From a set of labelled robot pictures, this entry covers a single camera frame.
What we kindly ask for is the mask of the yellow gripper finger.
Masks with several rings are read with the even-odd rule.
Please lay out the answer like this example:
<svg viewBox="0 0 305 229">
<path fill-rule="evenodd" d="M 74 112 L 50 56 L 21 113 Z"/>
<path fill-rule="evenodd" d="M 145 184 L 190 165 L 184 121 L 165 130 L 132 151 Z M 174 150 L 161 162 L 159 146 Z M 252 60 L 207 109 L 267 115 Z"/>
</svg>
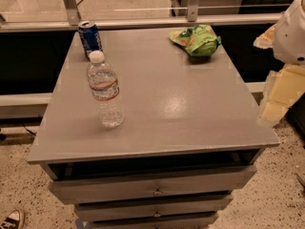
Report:
<svg viewBox="0 0 305 229">
<path fill-rule="evenodd" d="M 259 105 L 259 123 L 269 127 L 278 124 L 304 94 L 304 65 L 285 64 L 279 72 L 270 71 Z"/>
<path fill-rule="evenodd" d="M 275 24 L 270 26 L 262 34 L 260 34 L 254 41 L 254 46 L 260 49 L 271 49 L 274 42 Z"/>
</svg>

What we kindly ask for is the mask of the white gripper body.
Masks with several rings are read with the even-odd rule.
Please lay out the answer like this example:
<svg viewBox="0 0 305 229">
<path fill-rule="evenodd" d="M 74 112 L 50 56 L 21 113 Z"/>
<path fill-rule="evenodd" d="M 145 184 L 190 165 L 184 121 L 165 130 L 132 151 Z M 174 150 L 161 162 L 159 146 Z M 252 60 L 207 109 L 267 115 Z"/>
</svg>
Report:
<svg viewBox="0 0 305 229">
<path fill-rule="evenodd" d="M 284 63 L 305 64 L 304 0 L 294 0 L 281 14 L 274 29 L 273 51 Z"/>
</svg>

